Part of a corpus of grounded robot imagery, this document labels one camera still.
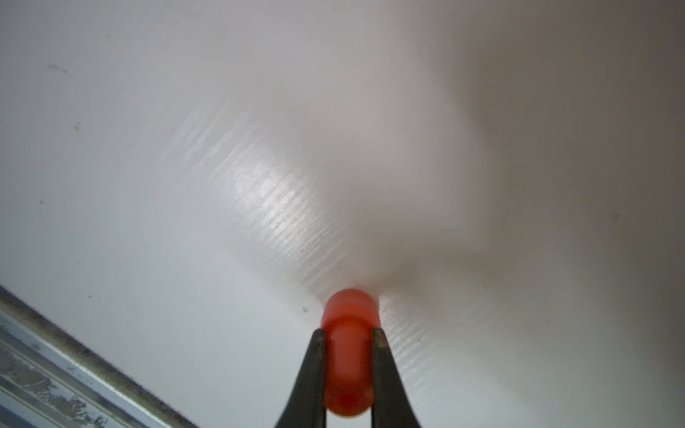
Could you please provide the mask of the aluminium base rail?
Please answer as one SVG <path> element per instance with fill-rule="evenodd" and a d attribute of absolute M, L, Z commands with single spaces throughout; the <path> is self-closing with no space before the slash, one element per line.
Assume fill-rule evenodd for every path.
<path fill-rule="evenodd" d="M 190 427 L 192 422 L 1 292 L 3 427 Z"/>

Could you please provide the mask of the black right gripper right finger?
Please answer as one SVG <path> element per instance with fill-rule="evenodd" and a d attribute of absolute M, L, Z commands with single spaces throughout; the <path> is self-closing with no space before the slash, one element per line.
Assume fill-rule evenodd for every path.
<path fill-rule="evenodd" d="M 371 367 L 374 390 L 371 426 L 420 428 L 382 328 L 373 329 Z"/>

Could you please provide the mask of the red stamp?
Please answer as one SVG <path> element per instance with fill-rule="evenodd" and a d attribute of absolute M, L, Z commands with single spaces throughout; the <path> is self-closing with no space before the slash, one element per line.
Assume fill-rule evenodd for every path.
<path fill-rule="evenodd" d="M 324 403 L 340 417 L 356 417 L 374 403 L 373 330 L 380 328 L 374 298 L 357 289 L 337 292 L 325 305 L 320 328 L 326 342 Z"/>

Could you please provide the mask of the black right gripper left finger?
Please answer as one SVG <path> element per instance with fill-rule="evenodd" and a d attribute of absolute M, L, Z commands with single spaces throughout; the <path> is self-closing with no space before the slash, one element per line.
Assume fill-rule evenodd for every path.
<path fill-rule="evenodd" d="M 276 428 L 325 428 L 326 334 L 313 332 L 303 363 Z"/>

